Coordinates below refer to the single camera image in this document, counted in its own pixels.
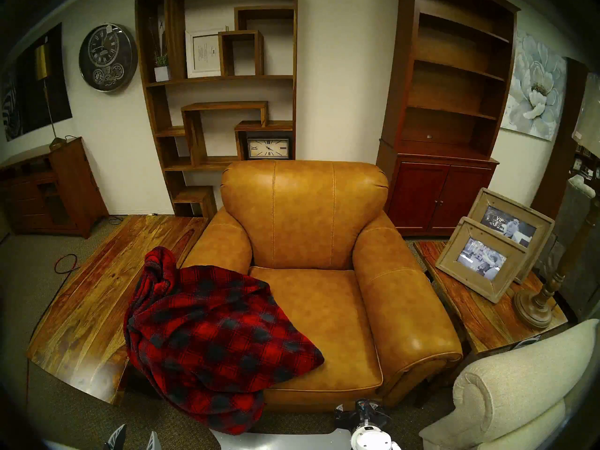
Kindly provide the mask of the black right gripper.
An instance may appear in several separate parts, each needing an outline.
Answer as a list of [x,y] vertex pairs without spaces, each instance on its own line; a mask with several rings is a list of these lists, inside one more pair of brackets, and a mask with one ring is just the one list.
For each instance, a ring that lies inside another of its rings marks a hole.
[[365,398],[356,400],[353,406],[340,404],[335,408],[335,427],[342,430],[368,426],[383,428],[391,419],[383,406]]

